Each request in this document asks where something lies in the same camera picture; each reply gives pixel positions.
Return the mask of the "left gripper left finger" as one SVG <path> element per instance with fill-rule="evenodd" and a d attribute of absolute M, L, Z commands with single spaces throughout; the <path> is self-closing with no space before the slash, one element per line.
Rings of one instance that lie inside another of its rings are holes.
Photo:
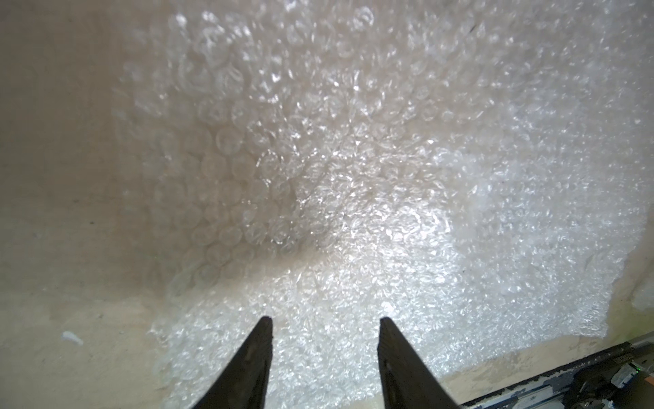
<path fill-rule="evenodd" d="M 263 316 L 195 409 L 263 409 L 273 359 L 274 322 Z"/>

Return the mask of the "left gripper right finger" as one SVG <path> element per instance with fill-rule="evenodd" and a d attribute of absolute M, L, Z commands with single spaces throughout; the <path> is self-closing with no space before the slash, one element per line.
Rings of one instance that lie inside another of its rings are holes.
<path fill-rule="evenodd" d="M 459 407 L 389 317 L 380 320 L 377 356 L 385 408 Z"/>

